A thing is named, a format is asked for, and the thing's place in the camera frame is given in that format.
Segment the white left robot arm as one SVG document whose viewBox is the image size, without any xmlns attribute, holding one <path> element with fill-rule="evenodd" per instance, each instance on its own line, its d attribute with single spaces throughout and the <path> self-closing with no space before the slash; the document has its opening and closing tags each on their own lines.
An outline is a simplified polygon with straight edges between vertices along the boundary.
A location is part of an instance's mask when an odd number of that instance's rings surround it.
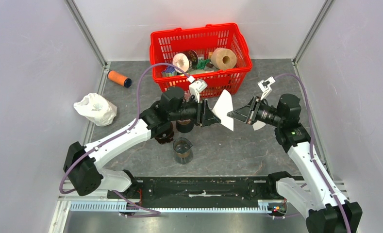
<svg viewBox="0 0 383 233">
<path fill-rule="evenodd" d="M 71 144 L 63 167 L 65 178 L 73 185 L 70 192 L 86 196 L 102 188 L 133 198 L 138 186 L 128 172 L 108 170 L 104 166 L 131 147 L 166 133 L 173 121 L 183 120 L 200 127 L 221 123 L 220 116 L 209 108 L 207 100 L 191 96 L 185 101 L 184 91 L 171 87 L 127 126 L 85 146 L 79 142 Z"/>
</svg>

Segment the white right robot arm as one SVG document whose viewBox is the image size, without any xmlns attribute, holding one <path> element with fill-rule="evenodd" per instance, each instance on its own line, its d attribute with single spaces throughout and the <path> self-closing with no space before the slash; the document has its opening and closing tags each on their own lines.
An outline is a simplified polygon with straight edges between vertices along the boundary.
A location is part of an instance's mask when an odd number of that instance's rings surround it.
<svg viewBox="0 0 383 233">
<path fill-rule="evenodd" d="M 311 137 L 300 123 L 300 99 L 283 94 L 276 107 L 253 97 L 250 102 L 227 115 L 249 125 L 257 122 L 274 126 L 275 138 L 298 167 L 309 188 L 305 191 L 287 172 L 268 176 L 266 194 L 288 200 L 304 217 L 310 233 L 354 233 L 363 211 L 357 202 L 350 202 L 325 170 Z"/>
</svg>

